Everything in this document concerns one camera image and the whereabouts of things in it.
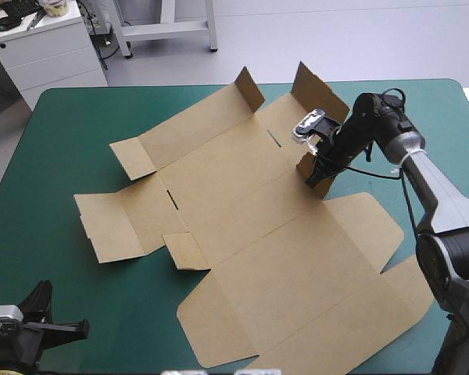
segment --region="drawer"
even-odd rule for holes
[[[101,69],[92,46],[7,69],[19,91]]]
[[[97,70],[92,70],[91,72],[79,74],[75,77],[33,87],[28,90],[21,91],[20,93],[26,103],[30,106],[31,110],[33,110],[40,98],[40,95],[49,88],[105,88],[107,86],[108,84],[106,83],[104,73],[99,68]]]
[[[0,63],[8,69],[89,45],[84,23],[73,23],[0,43]]]

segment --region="pen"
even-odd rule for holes
[[[30,24],[28,25],[28,27],[26,28],[26,30],[28,31],[29,29],[35,27],[38,25],[38,23],[40,22],[40,20],[45,16],[45,11],[43,9],[40,9],[37,14],[35,15],[35,17],[31,20]]]

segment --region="gray floor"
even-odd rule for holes
[[[120,0],[132,24],[159,4]],[[108,60],[112,86],[225,84],[244,66],[257,82],[292,81],[300,60],[325,80],[446,77],[469,87],[469,0],[216,0],[219,52],[208,38],[132,44]],[[205,14],[177,0],[177,17]],[[109,46],[107,55],[115,48]],[[30,112],[0,66],[0,180]]]

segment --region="black mouse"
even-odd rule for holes
[[[0,18],[0,31],[7,31],[18,27],[23,19],[21,17],[7,16]]]

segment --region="white cable tie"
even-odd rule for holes
[[[401,160],[399,161],[398,169],[401,168],[401,166],[403,165],[403,163],[404,163],[409,157],[411,157],[413,154],[417,154],[418,152],[423,152],[424,154],[427,154],[427,152],[426,152],[423,148],[415,148],[414,150],[408,151],[408,152],[404,155],[404,157],[402,157]]]

